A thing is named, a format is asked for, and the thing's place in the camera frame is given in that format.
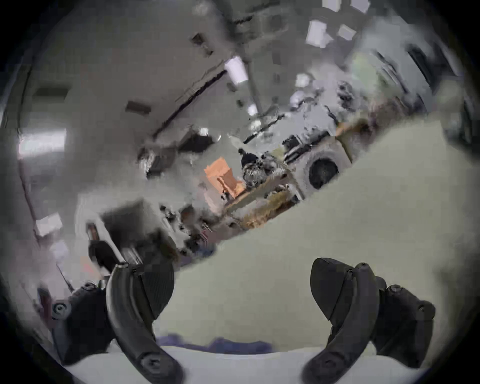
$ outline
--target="screw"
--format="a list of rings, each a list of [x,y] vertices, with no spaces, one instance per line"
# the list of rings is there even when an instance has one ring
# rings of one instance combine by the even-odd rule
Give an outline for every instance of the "screw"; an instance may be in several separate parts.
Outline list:
[[[397,285],[397,284],[393,284],[390,286],[390,290],[393,292],[393,293],[398,293],[402,290],[403,288],[400,286],[400,285]]]
[[[167,376],[172,368],[170,359],[158,353],[150,353],[142,358],[140,364],[149,373],[155,375]]]

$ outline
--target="fluorescent light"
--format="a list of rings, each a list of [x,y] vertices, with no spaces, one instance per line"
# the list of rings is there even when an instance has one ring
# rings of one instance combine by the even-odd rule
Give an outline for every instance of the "fluorescent light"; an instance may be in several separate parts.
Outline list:
[[[250,116],[255,116],[258,113],[257,106],[255,104],[250,104],[247,108],[247,112]]]
[[[235,85],[248,80],[247,70],[239,56],[235,56],[225,63],[225,69]]]
[[[20,137],[18,154],[23,157],[34,157],[49,152],[63,152],[67,130],[26,134]]]
[[[351,40],[355,36],[357,31],[354,31],[350,27],[347,27],[345,24],[342,24],[340,26],[340,29],[338,30],[337,35],[340,37],[343,37],[345,40]]]
[[[338,12],[340,10],[340,5],[342,0],[323,0],[322,6],[324,8],[331,9],[333,12]]]

